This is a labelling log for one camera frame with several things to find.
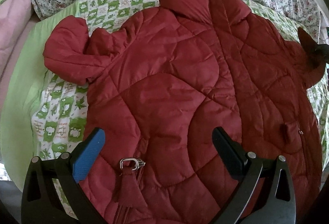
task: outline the bed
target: bed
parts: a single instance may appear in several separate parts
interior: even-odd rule
[[[11,4],[11,1],[13,0],[2,4],[0,11],[4,8],[3,5]],[[243,1],[254,13],[272,21],[287,40],[298,40],[298,27],[307,30],[316,42],[327,40],[320,32],[323,15],[321,16],[314,0]],[[50,159],[65,151],[71,152],[82,140],[86,122],[87,86],[65,82],[47,71],[43,65],[43,46],[53,28],[64,17],[75,15],[86,19],[90,33],[97,27],[112,32],[119,29],[122,23],[138,10],[158,4],[157,0],[25,2],[26,8],[23,12],[26,19],[13,36],[15,43],[0,82],[0,97],[3,100],[5,97],[0,119],[0,147],[6,169],[20,189],[23,187],[32,156],[39,155],[42,159]],[[323,167],[329,160],[327,84],[325,74],[316,86],[308,90],[320,126]],[[59,117],[59,111],[65,112],[65,116],[72,120],[67,121],[65,117]],[[66,211],[73,215],[60,186],[57,182],[55,185]]]

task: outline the zipper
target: zipper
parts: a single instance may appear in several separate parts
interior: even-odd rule
[[[127,161],[135,162],[135,167],[132,168],[132,170],[133,171],[137,170],[136,180],[139,185],[142,176],[143,167],[145,166],[145,162],[141,159],[136,159],[136,158],[124,158],[121,159],[120,161],[121,170],[123,169],[123,162],[127,162]],[[126,224],[129,210],[130,210],[129,207],[119,205],[116,211],[116,217],[114,218],[113,224]]]

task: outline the zipper pull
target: zipper pull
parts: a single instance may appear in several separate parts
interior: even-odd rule
[[[124,162],[134,162],[134,166],[124,166]],[[147,207],[144,197],[139,189],[136,174],[134,171],[139,170],[145,166],[145,162],[136,158],[124,158],[120,161],[121,188],[119,191],[119,205],[129,208]]]

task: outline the green fabric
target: green fabric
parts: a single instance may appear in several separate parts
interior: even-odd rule
[[[74,3],[35,25],[10,79],[0,119],[0,149],[8,174],[21,191],[37,142],[32,135],[31,117],[40,106],[47,72],[42,56],[44,44],[59,21],[75,13]]]

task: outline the red puffer jacket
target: red puffer jacket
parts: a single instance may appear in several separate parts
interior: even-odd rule
[[[237,184],[212,144],[218,126],[247,152],[287,158],[299,214],[319,193],[306,88],[325,65],[308,65],[300,44],[241,0],[160,0],[90,38],[85,20],[69,16],[44,58],[64,80],[89,83],[85,135],[100,127],[106,143],[80,184],[108,223],[208,223]],[[132,157],[145,166],[121,170]]]

